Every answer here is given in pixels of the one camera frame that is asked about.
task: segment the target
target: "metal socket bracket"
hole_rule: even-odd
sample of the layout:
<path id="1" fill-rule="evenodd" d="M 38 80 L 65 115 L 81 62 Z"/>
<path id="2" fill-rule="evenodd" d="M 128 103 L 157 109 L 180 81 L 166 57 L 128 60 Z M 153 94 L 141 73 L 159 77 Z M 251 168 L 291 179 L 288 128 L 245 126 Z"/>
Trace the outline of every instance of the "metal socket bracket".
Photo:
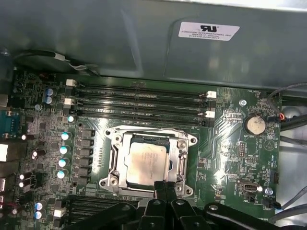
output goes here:
<path id="1" fill-rule="evenodd" d="M 139 126 L 116 126 L 105 130 L 105 136 L 111 139 L 111 153 L 108 177 L 99 181 L 99 186 L 114 194 L 124 196 L 153 197 L 153 190 L 138 189 L 127 182 L 131 157 L 131 139 L 134 136 L 149 138 L 166 138 L 169 142 L 169 152 L 166 156 L 163 180 L 176 183 L 175 191 L 178 197 L 193 194 L 193 189 L 186 185 L 188 148 L 197 144 L 197 138 L 183 130 L 174 128 L 149 128 Z"/>

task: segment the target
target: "green circuit board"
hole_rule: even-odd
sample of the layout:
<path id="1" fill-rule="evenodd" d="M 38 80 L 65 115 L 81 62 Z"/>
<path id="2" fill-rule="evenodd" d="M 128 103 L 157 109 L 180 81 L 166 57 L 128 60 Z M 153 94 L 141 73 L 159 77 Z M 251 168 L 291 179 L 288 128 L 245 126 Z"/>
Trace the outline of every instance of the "green circuit board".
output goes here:
<path id="1" fill-rule="evenodd" d="M 141 200 L 141 197 L 115 195 L 98 185 L 101 178 L 107 177 L 109 170 L 111 143 L 105 138 L 104 131 L 119 125 L 176 128 L 197 137 L 197 145 L 190 147 L 188 154 L 187 185 L 193 188 L 194 193 L 187 199 L 194 200 L 199 208 L 210 202 L 219 202 L 263 220 L 274 215 L 274 210 L 267 209 L 261 204 L 262 198 L 267 197 L 264 193 L 267 187 L 273 190 L 270 197 L 275 198 L 278 183 L 280 125 L 278 121 L 272 120 L 275 114 L 268 106 L 266 91 L 113 77 L 39 75 L 22 71 L 16 71 L 15 76 L 14 95 L 9 98 L 9 105 L 21 114 L 19 135 L 25 132 L 37 135 L 35 140 L 28 143 L 27 157 L 21 161 L 20 173 L 35 170 L 44 175 L 43 186 L 34 191 L 33 203 L 29 205 L 28 210 L 14 218 L 15 229 L 54 229 L 55 199 L 64 199 L 68 195 Z M 125 97 L 120 97 L 125 105 L 142 103 L 147 107 L 146 111 L 136 114 L 127 109 L 127 112 L 123 113 L 125 109 L 120 108 L 113 109 L 112 113 L 96 113 L 100 109 L 96 106 L 81 109 L 83 112 L 76 116 L 78 119 L 69 122 L 63 111 L 64 100 L 67 97 L 66 79 L 92 86 L 83 90 L 84 97 L 88 98 L 95 96 L 95 85 L 128 90 L 129 93 L 131 89 L 136 92 L 139 89 L 149 90 L 151 93 L 143 95 L 143 99 L 146 98 L 145 102 L 142 102 L 142 97 L 129 101 L 127 98 L 131 94 L 123 94 Z M 56 95 L 53 95 L 53 103 L 47 104 L 45 101 L 47 88 L 52 88 L 56 92 Z M 167 101 L 166 98 L 170 98 L 172 91 L 176 95 L 172 95 L 170 101 Z M 188 109 L 177 114 L 169 111 L 187 106 L 190 103 L 185 101 L 187 95 L 201 95 L 203 92 L 216 92 L 216 96 L 208 98 L 207 101 L 210 111 L 213 111 L 215 116 L 205 119 L 205 125 L 197 117 L 197 114 L 202 113 L 201 110 Z M 107 99 L 112 101 L 112 97 L 113 94 L 110 93 Z M 95 98 L 96 102 L 103 100 L 106 98 Z M 165 108 L 151 112 L 151 107 L 147 105 L 155 100 L 158 104 L 159 100 L 162 101 L 160 106 L 165 103 Z M 281 106 L 279 96 L 275 97 L 274 101 Z M 34 121 L 27 123 L 26 116 L 32 116 Z M 250 116 L 261 116 L 265 121 L 265 131 L 260 135 L 252 135 L 244 128 L 244 121 Z M 94 142 L 93 164 L 90 182 L 87 185 L 78 184 L 80 156 L 77 149 L 78 141 L 82 138 L 79 132 L 82 130 L 95 130 L 95 136 L 90 137 Z M 64 131 L 71 132 L 72 138 L 63 141 L 61 134 Z M 63 145 L 68 145 L 72 149 L 70 154 L 65 155 L 71 164 L 66 167 L 69 175 L 60 180 L 57 178 L 57 172 L 60 170 L 58 161 L 63 156 L 59 153 L 59 148 Z M 43 146 L 47 153 L 34 161 L 31 159 L 31 153 L 38 146 Z M 247 197 L 238 180 L 257 183 L 263 190 L 255 192 L 252 198 Z M 15 196 L 18 197 L 21 193 L 22 191 L 16 191 Z M 34 203 L 41 200 L 47 202 L 46 215 L 35 220 Z"/>

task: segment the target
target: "cable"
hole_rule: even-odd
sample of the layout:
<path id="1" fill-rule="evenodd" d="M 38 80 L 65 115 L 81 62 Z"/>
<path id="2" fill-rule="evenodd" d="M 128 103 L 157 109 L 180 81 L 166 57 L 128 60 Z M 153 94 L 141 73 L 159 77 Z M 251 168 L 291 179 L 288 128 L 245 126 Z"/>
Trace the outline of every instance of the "cable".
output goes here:
<path id="1" fill-rule="evenodd" d="M 20 58 L 24 58 L 24 57 L 30 57 L 30 56 L 43 56 L 43 57 L 50 57 L 50 58 L 54 58 L 56 60 L 60 60 L 60 61 L 67 61 L 69 63 L 69 65 L 76 71 L 85 71 L 87 74 L 89 75 L 93 75 L 93 76 L 100 76 L 98 73 L 96 73 L 93 70 L 90 70 L 87 66 L 85 66 L 84 64 L 80 63 L 77 60 L 71 59 L 71 58 L 67 58 L 62 54 L 53 52 L 53 51 L 44 51 L 44 50 L 26 50 L 23 51 L 17 55 L 15 55 L 13 57 L 14 61 L 17 61 Z"/>
<path id="2" fill-rule="evenodd" d="M 280 136 L 280 141 L 287 142 L 295 145 L 305 145 L 307 146 L 307 140 L 293 139 L 285 136 Z"/>
<path id="3" fill-rule="evenodd" d="M 272 110 L 274 110 L 279 116 L 280 114 L 282 114 L 281 116 L 281 119 L 282 117 L 284 117 L 283 113 L 281 113 L 279 111 L 279 109 L 274 105 L 273 101 L 272 101 L 272 97 L 282 91 L 285 91 L 285 90 L 289 90 L 289 89 L 293 89 L 293 88 L 296 88 L 296 87 L 301 87 L 301 86 L 306 86 L 307 85 L 307 82 L 301 82 L 301 83 L 296 83 L 296 84 L 292 84 L 292 85 L 288 85 L 288 86 L 285 86 L 285 87 L 281 87 L 279 89 L 276 89 L 275 91 L 273 91 L 269 96 L 268 96 L 268 104 L 270 105 L 270 107 L 272 108 Z"/>
<path id="4" fill-rule="evenodd" d="M 294 128 L 299 128 L 299 127 L 302 127 L 302 126 L 305 126 L 307 125 L 307 120 L 305 121 L 301 121 L 301 122 L 298 122 L 298 123 L 293 123 L 291 125 L 285 125 L 285 126 L 281 126 L 281 129 L 280 131 L 287 131 L 287 130 L 290 130 L 290 129 L 294 129 Z"/>
<path id="5" fill-rule="evenodd" d="M 282 206 L 282 209 L 286 209 L 290 205 L 292 205 L 295 201 L 297 201 L 299 198 L 301 198 L 303 195 L 307 193 L 307 186 L 304 187 L 301 191 L 299 191 L 291 200 L 289 200 L 287 203 L 285 203 Z"/>
<path id="6" fill-rule="evenodd" d="M 276 215 L 269 218 L 268 222 L 271 224 L 274 224 L 276 221 L 280 219 L 284 219 L 287 217 L 292 217 L 292 216 L 296 216 L 296 215 L 304 214 L 304 213 L 307 213 L 307 204 L 298 205 L 296 207 L 292 207 L 285 211 L 277 213 Z"/>

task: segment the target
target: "usb port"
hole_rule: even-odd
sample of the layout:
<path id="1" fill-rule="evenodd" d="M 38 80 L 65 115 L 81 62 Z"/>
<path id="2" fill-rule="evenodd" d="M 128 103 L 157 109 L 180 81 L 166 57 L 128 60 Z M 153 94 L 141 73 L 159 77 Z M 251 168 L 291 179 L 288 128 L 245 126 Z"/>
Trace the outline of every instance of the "usb port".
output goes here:
<path id="1" fill-rule="evenodd" d="M 251 181 L 238 181 L 240 187 L 245 191 L 245 192 L 250 192 L 254 193 L 258 190 L 259 185 L 257 183 L 253 183 Z"/>

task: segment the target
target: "label sticker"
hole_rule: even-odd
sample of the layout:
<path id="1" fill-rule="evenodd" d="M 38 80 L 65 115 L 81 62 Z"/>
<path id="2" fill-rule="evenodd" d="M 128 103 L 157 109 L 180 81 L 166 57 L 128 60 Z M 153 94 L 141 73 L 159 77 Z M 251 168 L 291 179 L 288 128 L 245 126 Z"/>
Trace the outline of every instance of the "label sticker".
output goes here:
<path id="1" fill-rule="evenodd" d="M 179 37 L 229 41 L 240 29 L 233 25 L 182 22 Z"/>

